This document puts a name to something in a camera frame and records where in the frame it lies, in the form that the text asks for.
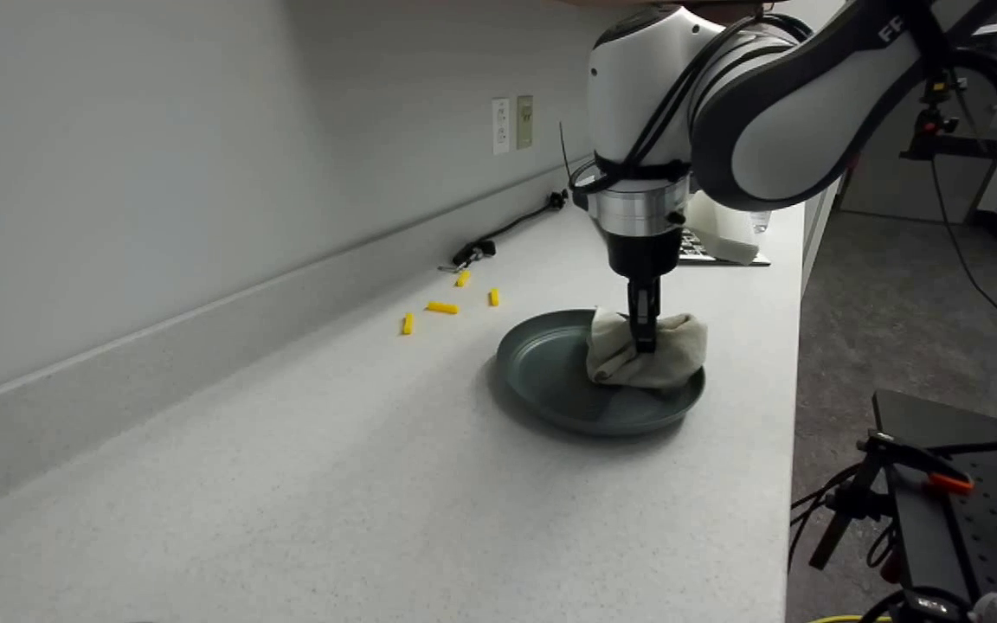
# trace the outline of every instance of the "white table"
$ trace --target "white table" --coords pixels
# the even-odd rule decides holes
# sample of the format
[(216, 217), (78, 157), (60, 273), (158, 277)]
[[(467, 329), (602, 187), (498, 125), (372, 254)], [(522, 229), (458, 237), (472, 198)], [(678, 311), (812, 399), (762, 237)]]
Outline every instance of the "white table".
[[(0, 623), (776, 623), (801, 340), (801, 209), (772, 266), (690, 266), (709, 324), (674, 437), (574, 442), (508, 420), (490, 360), (522, 319), (625, 300), (583, 213), (427, 273), (0, 498)], [(400, 314), (430, 297), (462, 319)]]

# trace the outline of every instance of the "baseboard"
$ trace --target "baseboard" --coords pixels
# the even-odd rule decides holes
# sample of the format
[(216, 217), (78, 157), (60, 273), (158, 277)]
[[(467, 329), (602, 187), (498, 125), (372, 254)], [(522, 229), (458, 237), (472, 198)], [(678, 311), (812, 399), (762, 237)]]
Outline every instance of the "baseboard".
[(0, 387), (0, 497), (217, 385), (356, 300), (442, 262), (566, 187), (557, 169), (269, 277)]

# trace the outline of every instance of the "wall outlet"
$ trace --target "wall outlet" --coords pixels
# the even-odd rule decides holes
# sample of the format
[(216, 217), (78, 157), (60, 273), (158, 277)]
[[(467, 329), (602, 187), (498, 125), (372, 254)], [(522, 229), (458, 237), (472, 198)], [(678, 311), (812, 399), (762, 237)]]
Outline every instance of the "wall outlet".
[(495, 97), (491, 102), (491, 152), (503, 157), (513, 149), (513, 102)]
[(517, 149), (532, 149), (532, 97), (517, 97), (517, 118), (513, 118)]

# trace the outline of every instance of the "gray plate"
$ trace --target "gray plate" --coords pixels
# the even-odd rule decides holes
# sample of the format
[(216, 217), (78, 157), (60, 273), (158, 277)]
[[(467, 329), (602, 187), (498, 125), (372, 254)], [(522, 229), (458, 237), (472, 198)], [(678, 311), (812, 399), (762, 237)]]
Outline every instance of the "gray plate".
[(704, 396), (696, 370), (678, 392), (602, 387), (587, 375), (591, 311), (553, 311), (517, 327), (495, 360), (498, 387), (518, 413), (583, 437), (647, 437), (674, 431)]

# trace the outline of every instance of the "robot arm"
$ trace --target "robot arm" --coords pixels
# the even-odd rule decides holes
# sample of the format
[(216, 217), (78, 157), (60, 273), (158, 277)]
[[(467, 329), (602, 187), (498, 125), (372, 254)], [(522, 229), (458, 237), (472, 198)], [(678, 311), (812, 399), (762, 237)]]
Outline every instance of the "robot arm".
[(949, 50), (947, 30), (973, 29), (992, 4), (850, 0), (819, 35), (793, 18), (720, 29), (682, 6), (611, 29), (590, 82), (597, 167), (574, 191), (611, 266), (632, 277), (637, 350), (653, 350), (682, 187), (745, 213), (819, 195)]

